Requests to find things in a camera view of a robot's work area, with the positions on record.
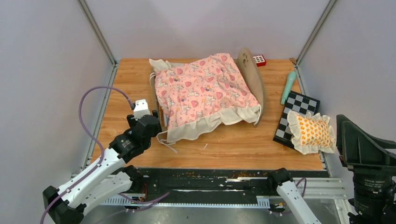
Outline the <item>orange duck print pillow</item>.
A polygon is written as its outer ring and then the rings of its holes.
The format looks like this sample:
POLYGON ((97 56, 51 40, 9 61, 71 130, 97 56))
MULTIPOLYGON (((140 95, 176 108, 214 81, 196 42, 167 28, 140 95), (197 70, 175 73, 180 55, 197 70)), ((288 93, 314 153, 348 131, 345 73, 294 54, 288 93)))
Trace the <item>orange duck print pillow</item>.
POLYGON ((336 136, 329 124, 330 117, 308 112, 302 115, 296 111, 287 114, 288 125, 292 134, 291 143, 301 154, 333 154, 336 149, 336 136))

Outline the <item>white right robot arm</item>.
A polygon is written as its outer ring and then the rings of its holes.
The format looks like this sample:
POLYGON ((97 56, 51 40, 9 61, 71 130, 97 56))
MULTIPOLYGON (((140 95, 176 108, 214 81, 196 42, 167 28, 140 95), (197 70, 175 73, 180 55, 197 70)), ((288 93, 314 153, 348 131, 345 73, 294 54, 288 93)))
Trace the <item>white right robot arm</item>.
MULTIPOLYGON (((395 141, 374 137, 343 114, 336 116, 340 162, 353 173, 354 197, 349 203, 356 214, 348 213, 351 224, 394 224, 396 222, 395 141)), ((281 168, 268 175, 267 190, 287 203, 300 224, 318 224, 290 173, 281 168)))

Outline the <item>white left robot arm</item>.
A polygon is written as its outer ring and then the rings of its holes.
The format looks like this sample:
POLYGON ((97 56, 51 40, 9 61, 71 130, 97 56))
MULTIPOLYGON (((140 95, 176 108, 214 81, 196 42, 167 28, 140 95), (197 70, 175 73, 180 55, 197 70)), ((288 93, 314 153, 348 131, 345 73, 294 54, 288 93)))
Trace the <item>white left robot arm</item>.
POLYGON ((130 128, 116 136, 102 156, 67 183, 43 191, 42 218, 49 215, 56 224, 79 224, 104 200, 128 190, 137 193, 142 189, 142 173, 126 164, 147 150, 151 139, 162 129, 156 115, 143 115, 139 119, 128 115, 127 119, 130 128))

